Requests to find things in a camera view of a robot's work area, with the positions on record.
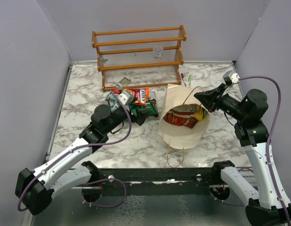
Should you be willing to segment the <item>green snack packet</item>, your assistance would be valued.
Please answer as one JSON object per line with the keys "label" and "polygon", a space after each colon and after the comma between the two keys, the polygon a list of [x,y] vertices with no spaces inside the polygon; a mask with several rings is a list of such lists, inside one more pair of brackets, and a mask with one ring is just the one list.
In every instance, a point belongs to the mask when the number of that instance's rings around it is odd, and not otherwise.
{"label": "green snack packet", "polygon": [[136,112],[137,109],[141,109],[141,110],[151,110],[149,116],[153,116],[153,117],[158,117],[158,111],[156,111],[153,106],[151,105],[150,101],[147,100],[146,102],[146,106],[141,106],[141,105],[130,105],[129,107],[133,112]]}

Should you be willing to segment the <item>red orange snack packet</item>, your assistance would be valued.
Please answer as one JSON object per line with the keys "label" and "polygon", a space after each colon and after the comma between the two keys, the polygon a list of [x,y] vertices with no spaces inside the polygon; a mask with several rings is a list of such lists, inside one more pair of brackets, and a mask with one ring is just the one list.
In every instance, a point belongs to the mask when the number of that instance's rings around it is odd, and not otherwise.
{"label": "red orange snack packet", "polygon": [[192,129],[199,121],[203,121],[208,111],[198,104],[176,106],[165,114],[163,119],[175,126],[185,126]]}

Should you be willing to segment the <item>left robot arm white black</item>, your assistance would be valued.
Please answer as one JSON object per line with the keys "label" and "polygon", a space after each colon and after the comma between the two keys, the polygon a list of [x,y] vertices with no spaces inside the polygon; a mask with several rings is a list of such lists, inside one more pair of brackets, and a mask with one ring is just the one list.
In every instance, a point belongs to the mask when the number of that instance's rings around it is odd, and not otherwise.
{"label": "left robot arm white black", "polygon": [[74,170],[71,168],[102,146],[109,145],[108,133],[116,127],[126,120],[129,124],[142,125],[150,112],[138,109],[132,114],[122,106],[114,111],[108,105],[97,106],[90,124],[69,147],[34,170],[25,168],[19,172],[15,189],[19,198],[18,211],[29,210],[32,215],[37,215],[61,193],[79,185],[93,186],[102,182],[98,168],[90,161]]}

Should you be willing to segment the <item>brown snack bag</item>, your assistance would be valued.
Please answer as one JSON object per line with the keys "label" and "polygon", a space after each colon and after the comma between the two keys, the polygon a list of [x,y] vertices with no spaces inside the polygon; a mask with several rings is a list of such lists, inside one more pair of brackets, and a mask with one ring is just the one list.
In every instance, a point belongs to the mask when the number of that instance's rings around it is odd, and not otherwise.
{"label": "brown snack bag", "polygon": [[153,108],[157,110],[157,102],[156,102],[156,94],[155,94],[155,91],[150,91],[149,93],[149,101],[151,103],[151,105],[153,106]]}

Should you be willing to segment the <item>teal snack packet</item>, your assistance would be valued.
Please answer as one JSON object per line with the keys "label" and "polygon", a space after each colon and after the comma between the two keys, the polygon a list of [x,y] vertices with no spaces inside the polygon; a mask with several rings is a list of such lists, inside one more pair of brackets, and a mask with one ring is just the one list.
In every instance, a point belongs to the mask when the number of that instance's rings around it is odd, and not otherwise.
{"label": "teal snack packet", "polygon": [[106,95],[105,100],[108,102],[111,112],[114,112],[117,108],[121,106],[115,98],[119,94],[121,94],[121,92],[122,92],[121,88],[117,88],[112,90],[109,94]]}

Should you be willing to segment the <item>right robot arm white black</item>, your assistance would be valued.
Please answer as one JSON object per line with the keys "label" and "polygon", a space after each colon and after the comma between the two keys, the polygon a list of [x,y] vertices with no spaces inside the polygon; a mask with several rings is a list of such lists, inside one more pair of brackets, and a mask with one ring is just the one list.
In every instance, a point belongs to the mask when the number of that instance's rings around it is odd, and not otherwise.
{"label": "right robot arm white black", "polygon": [[197,92],[194,97],[210,112],[222,110],[236,119],[235,135],[252,166],[257,188],[254,188],[230,161],[213,165],[211,179],[216,184],[225,182],[245,206],[252,226],[273,226],[291,223],[291,201],[287,197],[273,160],[271,132],[262,116],[268,109],[267,96],[259,89],[251,89],[242,101],[225,94],[227,85]]}

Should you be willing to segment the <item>beige paper bag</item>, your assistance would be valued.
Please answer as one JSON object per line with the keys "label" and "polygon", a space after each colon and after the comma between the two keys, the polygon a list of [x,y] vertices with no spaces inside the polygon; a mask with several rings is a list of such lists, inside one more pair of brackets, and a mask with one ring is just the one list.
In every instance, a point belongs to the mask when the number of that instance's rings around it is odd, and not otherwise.
{"label": "beige paper bag", "polygon": [[200,86],[189,88],[174,84],[169,84],[166,89],[158,133],[168,146],[167,155],[169,155],[172,148],[183,151],[183,154],[185,154],[185,150],[195,148],[200,143],[201,138],[208,128],[210,113],[208,113],[203,121],[197,122],[192,129],[185,126],[171,125],[163,119],[168,110],[180,105],[198,104],[206,109],[201,102],[194,97],[194,94],[197,92],[205,91]]}

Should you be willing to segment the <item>orange Fox's fruits packet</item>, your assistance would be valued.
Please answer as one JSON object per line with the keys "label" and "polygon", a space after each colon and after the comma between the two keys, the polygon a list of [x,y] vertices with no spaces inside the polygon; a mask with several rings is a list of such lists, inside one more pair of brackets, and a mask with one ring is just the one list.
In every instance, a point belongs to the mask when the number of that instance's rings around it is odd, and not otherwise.
{"label": "orange Fox's fruits packet", "polygon": [[147,101],[150,94],[149,88],[144,89],[126,89],[132,96],[132,104],[139,106],[147,106]]}

